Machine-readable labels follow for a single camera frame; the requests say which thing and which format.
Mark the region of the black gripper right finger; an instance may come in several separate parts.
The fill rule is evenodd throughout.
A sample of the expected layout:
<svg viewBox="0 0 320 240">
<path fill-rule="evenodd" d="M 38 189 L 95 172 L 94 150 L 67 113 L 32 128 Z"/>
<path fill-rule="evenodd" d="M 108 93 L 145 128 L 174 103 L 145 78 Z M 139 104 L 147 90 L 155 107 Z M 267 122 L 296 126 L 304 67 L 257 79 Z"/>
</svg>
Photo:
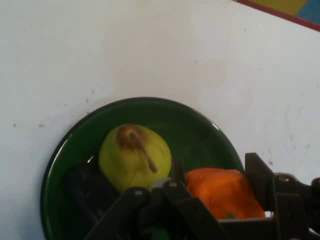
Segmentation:
<svg viewBox="0 0 320 240">
<path fill-rule="evenodd" d="M 320 238 L 320 179 L 300 182 L 289 173 L 274 173 L 255 153 L 245 154 L 245 176 L 265 211 L 273 213 L 278 240 Z"/>
</svg>

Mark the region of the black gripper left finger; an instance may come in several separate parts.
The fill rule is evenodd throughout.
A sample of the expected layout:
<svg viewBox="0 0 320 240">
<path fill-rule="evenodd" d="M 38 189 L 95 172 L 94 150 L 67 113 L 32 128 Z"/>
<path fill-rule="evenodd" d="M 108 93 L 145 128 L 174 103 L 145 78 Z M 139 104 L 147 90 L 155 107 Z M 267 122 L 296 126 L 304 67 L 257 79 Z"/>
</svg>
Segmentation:
<svg viewBox="0 0 320 240">
<path fill-rule="evenodd" d="M 165 229 L 172 240 L 231 237 L 185 185 L 184 161 L 172 161 L 172 179 L 152 191 L 130 187 L 85 236 L 86 240 L 153 240 Z"/>
</svg>

